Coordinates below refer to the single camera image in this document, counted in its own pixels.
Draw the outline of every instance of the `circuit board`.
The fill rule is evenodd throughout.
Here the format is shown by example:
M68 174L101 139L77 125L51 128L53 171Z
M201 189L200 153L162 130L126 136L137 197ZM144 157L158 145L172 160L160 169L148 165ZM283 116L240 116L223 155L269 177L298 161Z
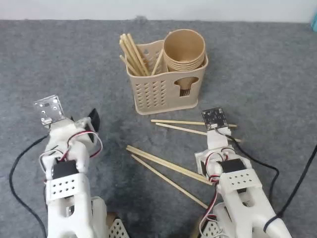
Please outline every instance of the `circuit board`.
M214 130L228 126L222 108L212 108L202 112L207 130Z

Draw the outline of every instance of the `chopstick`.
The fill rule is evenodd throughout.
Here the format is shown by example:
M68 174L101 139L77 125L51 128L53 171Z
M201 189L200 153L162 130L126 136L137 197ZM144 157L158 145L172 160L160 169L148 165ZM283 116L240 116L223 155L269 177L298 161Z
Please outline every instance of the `chopstick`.
M135 62L132 60L132 57L130 56L130 53L128 52L128 49L125 46L124 41L122 39L120 39L119 45L122 48L124 54L126 55L128 62L132 65L132 67L134 68L134 71L137 72L137 74L135 76L141 76L139 69L137 68Z
M159 62L160 62L160 60L162 59L162 55L163 55L163 49L162 49L162 50L160 51L160 53L159 53L157 62L155 63L155 66L154 66L154 68L153 68L153 71L152 71L152 73L151 73L151 76L153 76L153 75L155 74L155 72L156 72L156 70L157 70L157 68L158 68Z
M138 73L135 71L133 66L122 55L120 55L119 57L127 65L127 67L134 73L134 75L138 75Z
M203 131L199 131L199 130L192 130L192 129L187 129L187 128L183 128L183 127L179 127L179 126L174 126L174 125L168 125L168 124L164 124L164 123L155 123L158 126L164 126L164 127L168 127L168 128L172 128L172 129L176 129L176 130L182 130L182 131L186 131L186 132L190 132L190 133L195 133L195 134L200 134L200 135L206 135L207 136L207 132L203 132ZM237 142L242 142L242 140L240 139L235 139Z
M188 177L191 177L191 178L193 178L195 180L198 180L200 182L206 183L208 185L212 185L212 183L209 182L206 177L203 177L203 176L201 176L201 175L199 175L199 174L197 174L195 172L192 172L190 170L187 170L187 169L185 169L185 168L183 168L181 166L178 166L176 164L173 164L171 162L163 160L163 159L161 159L159 157L151 155L151 154L149 154L149 153L147 153L145 151L139 150L139 149L137 149L137 148L135 148L133 146L128 145L126 147L126 150L130 151L133 154L139 155L139 156L141 156L141 157L143 157L145 159L151 160L151 161L153 161L153 162L155 162L157 164L163 165L163 166L165 166L165 167L167 167L169 169L172 169L174 171L182 173L182 174L184 174L184 175L186 175Z
M162 123L174 123L174 124L188 124L188 125L205 125L201 121L185 121L185 120L158 120L152 119L151 122L162 122ZM229 127L237 127L235 124L229 124Z
M145 72L144 72L143 69L142 69L142 66L141 66L140 62L139 62L138 59L137 59L136 53L135 53L135 52L133 51L133 49L132 49L132 45L131 45L130 41L128 40L126 34L122 34L122 35L120 36L120 38L121 38L121 40L124 42L124 44L125 44L125 46L126 46L126 48L127 48L127 50L128 50L128 53L129 53L129 55L132 57L132 59L133 59L135 65L136 65L136 67L137 67L138 70L141 72L141 76L146 76Z
M146 68L146 66L145 66L145 64L144 64L144 61L143 61L143 59L142 59L142 57L141 57L141 55L140 55L140 53L139 53L139 51L138 51L138 49L137 49L137 46L135 45L135 43L134 43L134 41L133 41L133 38L132 38L131 34L128 33L127 36L128 36L128 40L130 41L130 43L131 43L131 45L132 45L132 48L134 49L134 52L135 52L137 58L139 59L139 61L140 61L140 63L141 63L141 67L143 68L143 70L144 70L146 76L150 76L150 73L149 73L148 69Z
M146 168L148 168L149 170L151 170L154 174L158 175L159 177L161 177L163 180L165 180L166 182L168 182L170 185L172 185L173 187L175 187L176 189L178 189L180 192L184 193L186 196L188 196L190 199L194 200L195 202L197 202L199 205L201 205L203 208L207 209L208 206L206 204L204 204L201 200L199 200L198 198L196 198L194 195L190 194L188 191L186 191L185 189L183 189L181 186L179 186L178 184L176 184L175 182L173 182L172 180L170 180L169 178L167 178L166 176L162 175L159 171L157 171L156 169L154 169L153 167L151 167L150 165L148 165L147 163L145 163L144 161L142 161L141 159L139 159L138 157L136 157L135 155L131 155L133 159L135 159L136 161L138 161L140 164L144 165Z

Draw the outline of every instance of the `black cable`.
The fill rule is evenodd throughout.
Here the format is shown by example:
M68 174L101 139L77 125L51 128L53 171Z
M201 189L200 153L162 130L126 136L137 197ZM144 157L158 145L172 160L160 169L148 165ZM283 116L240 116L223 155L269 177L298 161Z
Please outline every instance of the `black cable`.
M313 150L313 152L312 152L310 158L308 159L308 161L307 161L307 163L306 163L306 165L305 165L305 168L304 168L304 170L303 170L303 172L302 172L302 175L301 175L301 177L299 178L297 184L295 185L294 190L292 191L291 195L290 195L289 198L287 199L285 205L284 205L284 206L282 207L282 209L276 214L276 216L274 216L274 217L272 217L271 219L268 220L268 222L265 224L265 226L264 226L264 228L263 228L263 231L264 231L264 232L266 232L267 227L269 226L269 224L271 224L271 222L273 222L273 221L274 221L275 219L277 219L277 218L283 217L284 212L286 211L287 207L291 204L291 202L292 202L293 198L295 197L295 195L296 195L296 193L297 193L299 187L301 186L301 184L302 184L302 182L303 182L303 180L304 180L304 178L305 178L305 176L306 176L306 174L307 174L307 172L308 172L308 169L309 169L309 167L310 167L310 165L311 165L311 163L312 163L312 161L313 161L313 159L314 159L316 153L317 153L317 145L315 146L315 148L314 148L314 150Z
M261 162L261 161L255 159L255 158L253 158L251 155L249 155L246 151L244 151L244 150L241 148L241 146L239 145L239 143L238 143L238 142L235 140L235 138L233 138L232 136L230 136L230 135L225 135L225 134L221 134L221 135L224 135L224 136L226 136L227 138L231 139L231 140L233 141L233 143L236 145L236 147L241 151L241 153L244 154L245 156L247 156L250 160L252 160L252 161L254 161L254 162L256 162L256 163L258 163L258 164L260 164L260 165L262 165L262 166L265 166L265 167L267 167L267 168L269 168L269 169L272 169L272 170L274 170L274 171L276 172L274 178L272 179L271 185L270 185L270 187L269 187L269 193L268 193L268 201L270 202L271 206L273 207L273 200L272 200L272 197L273 197L273 188L274 188L274 184L275 184L275 182L276 182L276 180L277 180L277 178L278 178L278 176L279 176L279 170L278 170L278 168L276 168L276 167L274 167L274 166L272 166L272 165L268 165L268 164L266 164L266 163L264 163L264 162Z
M22 158L22 156L28 152L32 147L34 147L35 145L39 144L42 140L44 140L46 137L48 137L48 135L46 136L43 136L42 138L38 139L37 141L33 142L28 148L26 148L21 154L19 154L18 157L16 157L13 165L12 165L12 168L11 168L11 171L10 171L10 174L9 174L9 184L10 184L10 189L11 189L11 193L12 195L15 197L15 199L26 209L28 210L34 217L35 219L38 221L40 227L41 227L41 230L42 230L42 233L43 233L43 237L44 238L47 238L46 236L46 230L45 230L45 226L41 220L41 218L35 213L35 211L33 211L28 205L26 205L22 200L21 198L16 194L15 190L14 190L14 187L13 187L13 182L12 182L12 177L13 177L13 173L14 173L14 170L17 166L17 164L19 163L20 159Z

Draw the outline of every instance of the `perforated basket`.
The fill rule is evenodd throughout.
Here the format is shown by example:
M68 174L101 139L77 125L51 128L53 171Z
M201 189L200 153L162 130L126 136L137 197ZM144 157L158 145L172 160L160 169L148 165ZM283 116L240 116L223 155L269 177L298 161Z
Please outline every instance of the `perforated basket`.
M163 47L163 40L137 47L144 56L143 60L149 72L152 72ZM207 65L206 55L201 67L186 72L168 72L163 58L158 65L156 75L153 76L134 76L126 68L133 89L136 111L141 115L149 115L195 107L198 104L198 95ZM177 85L178 80L183 78L195 78L190 89L182 90Z

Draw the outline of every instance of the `wire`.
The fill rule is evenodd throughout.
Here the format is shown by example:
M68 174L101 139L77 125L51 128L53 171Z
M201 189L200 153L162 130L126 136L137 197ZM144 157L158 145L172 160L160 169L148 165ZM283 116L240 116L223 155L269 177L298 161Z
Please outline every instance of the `wire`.
M210 156L213 155L213 154L218 154L218 155L220 156L221 160L223 161L223 157L221 156L221 154L219 154L218 152L211 152L211 153L207 156L207 158L206 158L206 160L205 160L205 166L206 166L206 167L207 167L207 164L208 164L208 162L209 162Z
M272 165L268 165L268 164L266 164L266 163L264 163L264 162L261 162L260 160L257 160L257 159L255 159L255 158L253 158L249 153L247 153L246 151L244 151L244 150L241 148L241 146L240 146L239 143L235 140L235 138L233 138L233 137L230 136L230 135L222 134L222 133L220 133L217 129L215 129L215 130L216 130L216 132L219 133L220 135L224 135L224 136L226 136L227 138L231 139L231 140L233 141L233 143L237 146L237 148L241 151L241 153L244 154L245 156L247 156L250 160L252 160L252 161L254 161L254 162L256 162L256 163L258 163L258 164L260 164L260 165L262 165L262 166L265 166L265 167L267 167L267 168L269 168L269 169L272 169L272 170L274 170L274 171L276 172L274 178L272 179L271 185L270 185L270 187L269 187L269 193L268 193L268 200L269 200L271 206L273 207L273 201L272 201L273 188L274 188L275 182L276 182L276 180L277 180L277 178L278 178L278 176L279 176L279 170L278 170L278 168L276 168L276 167L274 167L274 166L272 166Z
M299 187L301 186L301 184L302 184L302 182L303 182L303 180L304 180L304 178L305 178L305 176L306 176L306 174L307 174L307 172L308 172L308 169L309 169L309 167L311 166L311 163L312 163L313 159L314 159L315 156L316 156L316 153L317 153L317 145L315 146L315 148L314 148L314 150L313 150L313 152L312 152L310 158L308 159L308 161L307 161L307 163L306 163L306 165L305 165L305 168L304 168L304 170L303 170L303 172L302 172L302 175L300 176L300 178L299 178L297 184L296 184L295 187L294 187L294 190L292 191L291 195L290 195L289 198L287 199L285 205L282 207L282 209L281 209L274 217L272 217L271 219L269 219L269 220L267 221L267 223L265 224L265 226L264 226L264 228L263 228L263 231L264 231L264 232L266 232L266 230L267 230L269 224L271 224L275 219L283 217L284 212L286 211L286 209L288 208L288 206L291 204L291 202L292 202L293 198L295 197L295 195L296 195L296 193L297 193Z
M45 166L44 166L44 163L43 163L43 161L42 161L42 158L43 158L43 156L45 156L46 154L48 154L48 153L51 153L51 152L59 152L62 156L63 156L63 152L61 152L60 150L56 150L56 149L51 149L51 150L48 150L48 151L45 151L45 152L43 152L40 156L39 156L39 162L40 162L40 167L41 167L41 169L42 169L42 171L45 173L46 172L46 168L45 168Z
M42 230L42 233L43 233L43 237L44 238L47 238L46 236L46 230L45 230L45 226L41 220L41 218L35 213L34 210L32 210L28 205L26 205L25 202L22 201L22 199L16 194L15 192L15 189L13 187L13 181L12 181L12 178L13 178L13 173L15 171L15 168L17 166L17 164L19 163L20 159L22 158L22 156L28 152L32 147L34 147L35 145L39 144L41 141L43 141L45 138L47 138L48 135L46 136L43 136L42 138L36 140L35 142L33 142L29 147L27 147L21 154L18 155L18 157L16 157L13 165L12 165L12 168L10 170L10 174L9 174L9 185L10 185L10 190L11 190L11 193L12 195L14 196L14 198L29 212L31 213L35 219L38 221L40 227L41 227L41 230Z
M81 131L81 132L78 132L76 134L73 134L68 140L67 140L67 147L69 148L70 147L70 141L77 137L77 136L80 136L80 135L84 135L84 134L94 134L96 136L96 138L98 139L99 143L100 143L100 149L95 152L94 154L90 155L89 157L90 158L93 158L95 156L97 156L102 150L103 150L103 142L101 141L100 137L98 136L98 134L95 132L95 131L92 131L92 130L85 130L85 131Z
M234 153L236 153L235 150L230 147L224 147L220 150L220 152L222 152L223 150L232 150Z
M217 200L217 196L218 196L218 191L215 187L214 189L214 195L213 195L213 198L211 200L211 203L209 205L209 207L207 208L206 210L206 213L204 214L202 220L199 222L199 232L201 234L202 237L206 237L204 234L203 234L203 231L202 231L202 224L203 222L205 221L205 219L208 217L208 214L211 212L211 210L213 209L213 206L214 204L216 203L216 200Z

